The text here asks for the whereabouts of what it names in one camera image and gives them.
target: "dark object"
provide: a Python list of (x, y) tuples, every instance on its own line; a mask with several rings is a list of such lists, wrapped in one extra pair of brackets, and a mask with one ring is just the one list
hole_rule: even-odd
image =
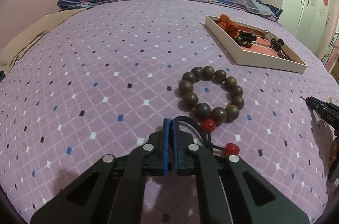
[(227, 113), (226, 110), (222, 107), (216, 107), (211, 112), (211, 119), (217, 124), (220, 125), (226, 121)]
[(201, 80), (203, 78), (203, 69), (202, 67), (195, 67), (191, 70), (191, 72), (195, 75), (195, 79), (197, 81)]
[(238, 155), (239, 152), (240, 152), (240, 148), (239, 148), (236, 144), (228, 143), (228, 144), (225, 146), (225, 151), (223, 152), (223, 155), (224, 155), (225, 157), (230, 156), (231, 154), (236, 154), (236, 155)]
[(6, 77), (4, 71), (0, 71), (0, 82)]
[(234, 40), (239, 46), (251, 48), (252, 42), (257, 41), (257, 37), (249, 32), (239, 31), (239, 37)]
[(209, 131), (211, 133), (215, 130), (215, 122), (211, 118), (207, 118), (203, 120), (200, 127), (203, 132), (206, 133)]
[[(180, 130), (179, 121), (196, 129), (203, 146)], [(302, 210), (239, 156), (215, 156), (212, 148), (225, 151), (213, 145), (210, 134), (207, 139), (194, 120), (165, 119), (162, 131), (152, 133), (148, 143), (129, 155), (105, 155), (97, 161), (40, 208), (31, 224), (138, 224), (146, 176), (163, 176), (170, 170), (195, 176), (202, 224), (230, 224), (231, 218), (234, 223), (309, 223)]]
[(233, 86), (237, 85), (237, 80), (234, 77), (227, 77), (225, 80), (225, 87), (227, 90), (231, 90)]
[(244, 99), (241, 96), (234, 96), (232, 98), (232, 104), (237, 106), (237, 108), (240, 110), (244, 107)]
[(189, 108), (195, 107), (198, 103), (198, 96), (194, 92), (187, 92), (182, 99)]
[(197, 104), (197, 106), (194, 108), (194, 113), (197, 115), (199, 119), (206, 119), (211, 114), (211, 108), (206, 103), (200, 103)]
[(189, 81), (192, 84), (194, 84), (196, 78), (195, 78), (195, 75), (192, 72), (186, 72), (186, 73), (184, 73), (184, 75), (182, 75), (182, 80), (183, 81)]
[[(314, 97), (306, 98), (306, 105), (318, 112), (321, 119), (327, 122), (336, 131), (339, 131), (339, 106), (323, 102)], [(328, 171), (328, 180), (332, 183), (339, 177), (339, 155), (332, 163)]]
[(227, 120), (234, 121), (239, 116), (239, 109), (236, 105), (228, 105), (226, 107)]
[(287, 56), (287, 54), (282, 50), (282, 46), (284, 45), (283, 39), (272, 39), (271, 40), (271, 47), (272, 49), (277, 52), (278, 56), (282, 59), (291, 61), (291, 58)]
[(204, 67), (203, 75), (204, 75), (204, 78), (207, 79), (207, 80), (212, 79), (213, 76), (214, 76), (214, 69), (213, 69), (213, 67), (211, 67), (211, 66)]
[(187, 92), (193, 91), (193, 85), (189, 81), (181, 81), (179, 84), (179, 93), (184, 95)]
[(232, 89), (231, 89), (231, 96), (232, 97), (235, 97), (235, 96), (242, 96), (243, 95), (243, 90), (242, 90), (242, 87), (241, 86), (233, 86)]
[(224, 70), (219, 69), (214, 73), (214, 79), (217, 83), (222, 83), (226, 80), (227, 74)]

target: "red bead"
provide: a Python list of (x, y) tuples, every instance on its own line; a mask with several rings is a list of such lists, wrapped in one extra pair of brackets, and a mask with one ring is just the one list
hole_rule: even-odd
[(236, 154), (238, 155), (239, 152), (240, 152), (240, 148), (236, 145), (236, 144), (233, 144), (233, 143), (228, 143), (226, 146), (225, 146), (225, 151), (224, 151), (224, 156), (230, 156), (231, 154)]
[(208, 130), (210, 132), (213, 132), (215, 130), (215, 122), (211, 118), (207, 118), (207, 119), (202, 121), (201, 129), (204, 132), (207, 132)]

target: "black cord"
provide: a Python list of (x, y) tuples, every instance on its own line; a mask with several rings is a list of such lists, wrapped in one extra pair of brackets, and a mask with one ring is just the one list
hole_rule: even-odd
[(208, 148), (210, 151), (213, 151), (213, 148), (218, 149), (220, 151), (225, 151), (225, 148), (213, 145), (212, 140), (211, 140), (210, 131), (209, 130), (207, 131), (207, 137), (206, 137), (206, 133), (201, 129), (201, 127), (197, 124), (197, 122), (195, 120), (191, 119), (190, 117), (187, 117), (187, 116), (175, 117), (169, 123), (169, 129), (172, 130), (172, 126), (175, 125), (174, 122), (178, 122), (178, 124), (179, 124), (179, 121), (184, 122), (184, 123), (192, 126), (198, 132), (198, 134), (200, 135), (201, 140), (203, 142), (203, 145), (206, 148)]

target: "triangular cutout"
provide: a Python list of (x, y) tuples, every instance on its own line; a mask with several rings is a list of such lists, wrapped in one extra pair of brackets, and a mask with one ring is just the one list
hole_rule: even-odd
[(271, 193), (260, 181), (252, 176), (248, 171), (242, 173), (250, 193), (253, 197), (254, 203), (261, 207), (269, 202), (275, 200), (275, 195)]
[(66, 199), (78, 206), (84, 207), (87, 203), (90, 193), (99, 177), (99, 172), (93, 173), (82, 184), (71, 191)]

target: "cardboard box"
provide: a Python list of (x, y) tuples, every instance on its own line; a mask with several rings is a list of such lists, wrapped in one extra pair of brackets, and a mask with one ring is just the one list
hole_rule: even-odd
[[(205, 25), (209, 30), (217, 37), (225, 49), (229, 52), (231, 57), (238, 65), (248, 65), (264, 68), (279, 69), (297, 73), (304, 73), (307, 68), (305, 62), (290, 48), (287, 44), (282, 46), (282, 50), (292, 59), (292, 61), (282, 59), (277, 56), (262, 54), (250, 49), (245, 50), (241, 48), (223, 29), (221, 29), (214, 20), (218, 20), (219, 17), (206, 16)], [(254, 34), (264, 34), (266, 30), (253, 27), (248, 24), (234, 21), (240, 27), (247, 27), (254, 30)], [(267, 33), (266, 38), (271, 41), (279, 39), (272, 33)]]

